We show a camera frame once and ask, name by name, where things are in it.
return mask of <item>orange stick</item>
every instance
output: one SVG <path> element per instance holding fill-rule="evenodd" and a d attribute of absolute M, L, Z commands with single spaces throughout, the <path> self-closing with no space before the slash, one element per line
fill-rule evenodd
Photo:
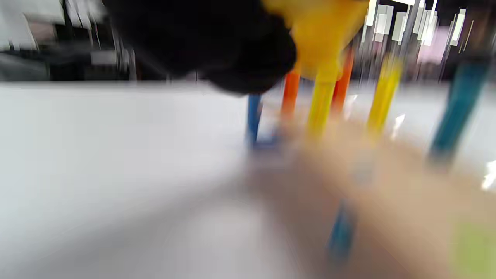
<path fill-rule="evenodd" d="M 331 112 L 341 114 L 343 111 L 344 100 L 346 99 L 346 91 L 350 84 L 351 72 L 353 70 L 353 49 L 350 48 L 346 52 L 346 58 L 343 66 L 343 75 L 340 80 L 336 82 L 334 87 L 334 95 L 332 96 Z"/>
<path fill-rule="evenodd" d="M 281 115 L 284 119 L 293 117 L 296 106 L 296 97 L 300 86 L 300 75 L 290 72 L 286 75 L 286 84 L 284 86 L 284 97 L 282 99 Z"/>

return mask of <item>white surface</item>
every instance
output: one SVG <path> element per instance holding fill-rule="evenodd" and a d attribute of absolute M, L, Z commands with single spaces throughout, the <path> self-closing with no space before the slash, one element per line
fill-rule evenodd
<path fill-rule="evenodd" d="M 310 278 L 250 194 L 246 98 L 200 85 L 45 86 L 0 87 L 1 278 Z M 458 157 L 481 172 L 496 159 L 492 90 Z M 366 119 L 372 92 L 350 87 L 351 117 Z M 387 133 L 404 115 L 397 137 L 428 147 L 446 92 L 400 88 Z M 303 90 L 298 106 L 309 100 Z"/>

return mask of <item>yellow plastic part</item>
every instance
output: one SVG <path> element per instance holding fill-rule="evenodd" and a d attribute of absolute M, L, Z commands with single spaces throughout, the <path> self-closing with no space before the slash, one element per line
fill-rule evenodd
<path fill-rule="evenodd" d="M 327 81 L 326 77 L 333 75 L 329 72 L 320 72 L 315 81 L 313 99 L 308 118 L 308 132 L 311 136 L 320 137 L 325 128 L 331 108 L 332 95 L 336 82 Z"/>
<path fill-rule="evenodd" d="M 308 131 L 321 135 L 334 86 L 341 75 L 341 52 L 364 22 L 366 0 L 262 0 L 284 17 L 297 48 L 296 74 L 316 79 Z"/>
<path fill-rule="evenodd" d="M 387 113 L 393 100 L 396 88 L 400 83 L 403 64 L 400 60 L 387 57 L 382 63 L 379 81 L 375 89 L 371 112 L 367 127 L 373 134 L 380 134 L 384 129 Z"/>

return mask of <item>green object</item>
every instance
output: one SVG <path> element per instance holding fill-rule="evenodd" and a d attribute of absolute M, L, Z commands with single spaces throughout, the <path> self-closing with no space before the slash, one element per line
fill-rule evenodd
<path fill-rule="evenodd" d="M 456 267 L 461 278 L 496 279 L 496 235 L 465 223 L 458 229 Z"/>

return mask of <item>fluorescent light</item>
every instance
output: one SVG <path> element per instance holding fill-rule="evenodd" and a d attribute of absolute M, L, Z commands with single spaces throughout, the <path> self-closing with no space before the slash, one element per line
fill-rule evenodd
<path fill-rule="evenodd" d="M 431 12 L 429 10 L 424 10 L 422 13 L 422 19 L 420 20 L 420 25 L 419 25 L 419 33 L 417 34 L 417 39 L 422 40 L 422 33 L 426 29 L 426 18 L 427 18 L 427 13 Z"/>
<path fill-rule="evenodd" d="M 401 40 L 403 39 L 403 33 L 405 33 L 405 29 L 406 29 L 406 21 L 407 21 L 408 17 L 405 16 L 403 18 L 403 21 L 401 22 L 401 32 L 400 32 L 400 39 L 398 40 L 398 42 L 401 42 Z"/>
<path fill-rule="evenodd" d="M 386 28 L 384 30 L 385 35 L 389 35 L 389 30 L 391 29 L 391 21 L 393 20 L 394 7 L 386 6 Z"/>
<path fill-rule="evenodd" d="M 393 36 L 391 37 L 391 40 L 397 42 L 401 41 L 401 36 L 403 33 L 403 22 L 405 21 L 406 17 L 407 13 L 400 11 L 396 12 L 396 21 L 394 22 Z"/>
<path fill-rule="evenodd" d="M 437 16 L 434 16 L 434 20 L 431 23 L 426 22 L 426 29 L 422 34 L 422 44 L 424 46 L 431 45 L 436 27 L 437 27 Z"/>
<path fill-rule="evenodd" d="M 362 28 L 362 43 L 365 42 L 365 35 L 367 33 L 367 26 L 364 25 L 364 27 Z"/>
<path fill-rule="evenodd" d="M 417 15 L 415 17 L 415 23 L 413 24 L 413 33 L 415 34 L 419 33 L 420 22 L 422 21 L 423 14 L 424 14 L 424 8 L 419 7 L 419 9 L 417 10 Z"/>
<path fill-rule="evenodd" d="M 376 42 L 382 43 L 382 41 L 384 40 L 384 34 L 375 33 L 373 40 Z"/>
<path fill-rule="evenodd" d="M 437 5 L 437 0 L 434 0 L 433 8 L 431 9 L 431 16 L 429 17 L 429 24 L 432 24 L 434 18 L 435 6 Z"/>
<path fill-rule="evenodd" d="M 365 20 L 365 25 L 372 26 L 373 18 L 375 16 L 375 6 L 377 6 L 377 0 L 369 1 L 369 13 L 367 14 L 367 19 Z"/>
<path fill-rule="evenodd" d="M 375 21 L 375 31 L 374 32 L 378 33 L 378 34 L 385 34 L 386 21 L 387 21 L 387 15 L 386 14 L 378 14 L 377 20 Z"/>
<path fill-rule="evenodd" d="M 415 0 L 393 0 L 393 1 L 411 6 L 415 5 Z"/>
<path fill-rule="evenodd" d="M 458 39 L 460 38 L 460 33 L 463 27 L 463 21 L 465 21 L 465 9 L 460 9 L 460 13 L 458 14 L 458 18 L 456 19 L 455 28 L 453 30 L 453 37 L 451 37 L 451 45 L 457 46 Z"/>

